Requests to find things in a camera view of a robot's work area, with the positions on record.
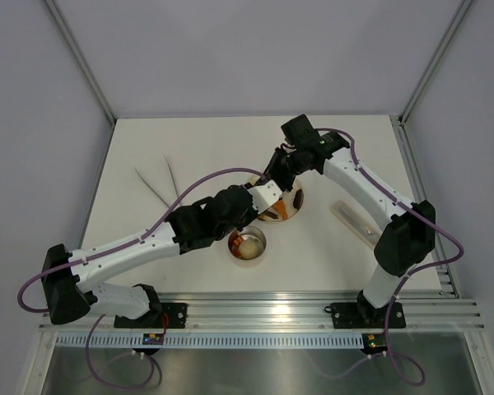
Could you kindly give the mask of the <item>white steamed bun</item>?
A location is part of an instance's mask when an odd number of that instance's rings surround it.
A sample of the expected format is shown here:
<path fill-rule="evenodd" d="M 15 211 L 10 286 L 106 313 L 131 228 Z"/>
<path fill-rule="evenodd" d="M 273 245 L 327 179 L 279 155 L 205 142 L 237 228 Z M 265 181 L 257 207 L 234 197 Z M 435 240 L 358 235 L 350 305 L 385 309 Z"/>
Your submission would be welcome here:
<path fill-rule="evenodd" d="M 247 239 L 239 245 L 238 250 L 245 260 L 255 259 L 259 255 L 259 245 L 256 240 Z"/>

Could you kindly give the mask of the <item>metal tongs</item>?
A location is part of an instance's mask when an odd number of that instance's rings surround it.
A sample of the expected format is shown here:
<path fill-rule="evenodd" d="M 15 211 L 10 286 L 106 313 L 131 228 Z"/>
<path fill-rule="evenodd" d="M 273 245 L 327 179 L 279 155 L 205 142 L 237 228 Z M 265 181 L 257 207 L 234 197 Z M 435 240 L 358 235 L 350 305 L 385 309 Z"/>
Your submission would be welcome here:
<path fill-rule="evenodd" d="M 134 165 L 133 170 L 145 188 L 165 207 L 169 207 L 180 196 L 173 166 L 164 153 L 152 165 Z"/>

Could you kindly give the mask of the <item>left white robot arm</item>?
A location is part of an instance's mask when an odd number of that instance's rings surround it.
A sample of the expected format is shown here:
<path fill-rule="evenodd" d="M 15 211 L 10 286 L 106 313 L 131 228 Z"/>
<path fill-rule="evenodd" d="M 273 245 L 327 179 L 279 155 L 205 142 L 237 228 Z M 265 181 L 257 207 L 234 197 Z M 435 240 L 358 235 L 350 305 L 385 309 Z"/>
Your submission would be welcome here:
<path fill-rule="evenodd" d="M 42 279 L 51 323 L 105 314 L 114 316 L 116 328 L 163 327 L 164 307 L 153 286 L 116 286 L 108 280 L 151 261 L 205 249 L 245 228 L 261 207 L 252 189 L 232 185 L 214 197 L 175 208 L 154 230 L 104 245 L 100 252 L 53 246 L 44 262 L 44 269 L 53 273 Z"/>

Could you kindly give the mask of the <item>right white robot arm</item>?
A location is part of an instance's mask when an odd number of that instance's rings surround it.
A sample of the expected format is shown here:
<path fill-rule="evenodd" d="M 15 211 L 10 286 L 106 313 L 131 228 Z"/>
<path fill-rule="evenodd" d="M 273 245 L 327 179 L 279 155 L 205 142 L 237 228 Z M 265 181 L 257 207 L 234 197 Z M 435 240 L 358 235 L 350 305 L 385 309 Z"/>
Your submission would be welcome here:
<path fill-rule="evenodd" d="M 356 302 L 359 320 L 375 326 L 385 318 L 401 280 L 435 248 L 436 210 L 428 201 L 404 197 L 375 176 L 357 157 L 349 133 L 316 129 L 304 114 L 284 123 L 282 132 L 287 144 L 275 150 L 265 178 L 288 192 L 296 176 L 315 170 L 345 189 L 380 228 L 374 247 L 377 267 Z"/>

